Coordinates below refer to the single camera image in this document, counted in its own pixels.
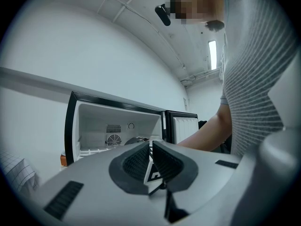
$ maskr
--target white wall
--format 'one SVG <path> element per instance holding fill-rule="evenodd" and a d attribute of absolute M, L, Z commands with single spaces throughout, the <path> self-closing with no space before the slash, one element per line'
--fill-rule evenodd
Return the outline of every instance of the white wall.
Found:
<path fill-rule="evenodd" d="M 187 93 L 135 36 L 86 10 L 51 3 L 25 11 L 0 65 L 164 109 L 184 111 Z"/>
<path fill-rule="evenodd" d="M 217 112 L 222 95 L 222 81 L 214 79 L 187 89 L 190 112 L 198 114 L 199 121 L 207 121 Z"/>
<path fill-rule="evenodd" d="M 70 93 L 0 74 L 0 149 L 25 158 L 39 184 L 60 170 Z"/>

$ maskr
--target white ceiling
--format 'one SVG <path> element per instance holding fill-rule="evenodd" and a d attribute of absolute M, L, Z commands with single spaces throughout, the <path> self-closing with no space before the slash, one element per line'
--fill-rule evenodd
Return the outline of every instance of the white ceiling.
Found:
<path fill-rule="evenodd" d="M 57 2 L 85 8 L 97 12 L 104 0 L 55 0 Z M 113 21 L 123 4 L 116 0 L 106 0 L 99 15 Z M 212 72 L 208 42 L 216 40 L 217 67 L 224 41 L 224 31 L 211 32 L 204 24 L 181 25 L 172 21 L 164 26 L 155 13 L 155 7 L 166 0 L 133 0 L 115 21 L 151 48 L 170 68 L 184 86 L 192 85 L 218 76 L 219 69 Z"/>

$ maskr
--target ceiling light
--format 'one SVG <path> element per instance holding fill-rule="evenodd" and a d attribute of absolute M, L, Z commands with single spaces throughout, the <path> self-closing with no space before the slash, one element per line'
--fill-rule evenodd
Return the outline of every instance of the ceiling light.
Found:
<path fill-rule="evenodd" d="M 216 41 L 209 42 L 209 49 L 210 49 L 210 57 L 211 57 L 211 70 L 216 69 Z"/>

